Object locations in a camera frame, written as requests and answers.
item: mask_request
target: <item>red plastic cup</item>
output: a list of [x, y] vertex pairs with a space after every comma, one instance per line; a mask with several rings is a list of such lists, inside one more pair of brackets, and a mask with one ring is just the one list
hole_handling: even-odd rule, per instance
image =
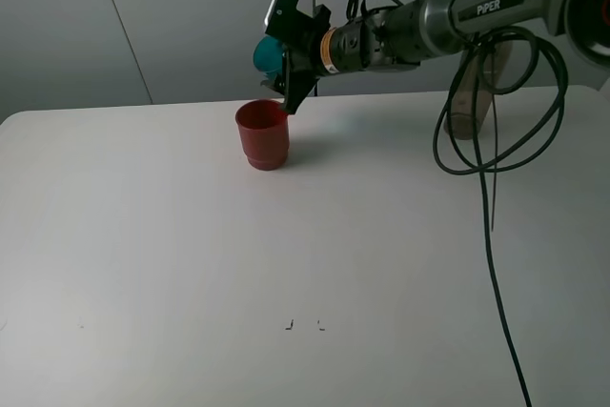
[[288, 158], [288, 115], [274, 100], [254, 100], [235, 114], [241, 146], [248, 162], [260, 171], [272, 171]]

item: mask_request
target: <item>white table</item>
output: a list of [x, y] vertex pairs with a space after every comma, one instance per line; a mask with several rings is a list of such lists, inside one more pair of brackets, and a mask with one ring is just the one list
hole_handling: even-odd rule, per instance
[[[506, 141], [553, 93], [499, 101]], [[432, 157], [443, 100], [308, 100], [272, 173], [240, 150], [241, 102], [10, 118], [0, 405], [523, 405], [478, 180]], [[535, 405], [597, 407], [610, 404], [610, 104], [574, 87], [567, 106], [551, 149], [499, 177], [495, 257]]]

